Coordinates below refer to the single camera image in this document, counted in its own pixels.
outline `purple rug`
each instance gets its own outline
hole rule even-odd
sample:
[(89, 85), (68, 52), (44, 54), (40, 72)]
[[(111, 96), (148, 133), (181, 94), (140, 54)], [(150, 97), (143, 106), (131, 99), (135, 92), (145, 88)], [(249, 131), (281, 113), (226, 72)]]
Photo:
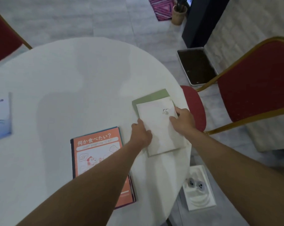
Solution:
[(158, 21), (169, 20), (174, 6), (173, 0), (149, 0)]

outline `red chair backrest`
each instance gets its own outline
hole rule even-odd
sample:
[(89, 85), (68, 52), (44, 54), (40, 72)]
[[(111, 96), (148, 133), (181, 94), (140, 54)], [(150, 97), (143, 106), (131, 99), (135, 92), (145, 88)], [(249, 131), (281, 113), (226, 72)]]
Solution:
[(4, 59), (22, 45), (20, 38), (0, 17), (0, 60)]
[(267, 42), (218, 79), (233, 122), (284, 108), (284, 42)]

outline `round white table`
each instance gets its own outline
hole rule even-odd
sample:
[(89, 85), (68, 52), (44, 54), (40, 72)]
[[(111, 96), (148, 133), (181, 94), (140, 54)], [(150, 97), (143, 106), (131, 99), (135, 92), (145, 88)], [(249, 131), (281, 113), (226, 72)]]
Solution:
[[(12, 131), (0, 140), (0, 225), (15, 225), (72, 179), (70, 139), (119, 126), (123, 142), (137, 116), (132, 100), (166, 88), (187, 108), (181, 87), (147, 52), (106, 38), (36, 47), (0, 67), (0, 94), (12, 93)], [(108, 225), (160, 225), (189, 168), (191, 145), (132, 168), (137, 202)]]

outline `gray floor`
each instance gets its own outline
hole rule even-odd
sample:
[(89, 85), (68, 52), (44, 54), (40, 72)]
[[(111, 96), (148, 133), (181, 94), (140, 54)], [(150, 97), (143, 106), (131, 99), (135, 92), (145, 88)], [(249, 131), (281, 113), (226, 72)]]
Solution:
[[(136, 45), (161, 61), (180, 85), (188, 85), (176, 51), (186, 48), (183, 26), (158, 22), (148, 0), (0, 0), (0, 13), (33, 47), (55, 40), (103, 36)], [(27, 51), (22, 47), (0, 66)], [(207, 115), (207, 130), (230, 123), (217, 85), (200, 92)], [(271, 152), (256, 151), (244, 126), (213, 135), (220, 142), (266, 165), (281, 165)], [(197, 164), (202, 160), (192, 151)], [(217, 206), (188, 212), (178, 196), (170, 220), (173, 225), (248, 225), (207, 171)]]

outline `orange book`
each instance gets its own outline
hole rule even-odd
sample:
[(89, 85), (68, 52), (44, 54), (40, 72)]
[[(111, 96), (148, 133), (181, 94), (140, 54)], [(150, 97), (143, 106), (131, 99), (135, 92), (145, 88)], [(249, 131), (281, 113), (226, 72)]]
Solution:
[[(73, 178), (101, 163), (122, 147), (118, 127), (71, 139)], [(125, 180), (115, 209), (136, 201), (130, 175)]]

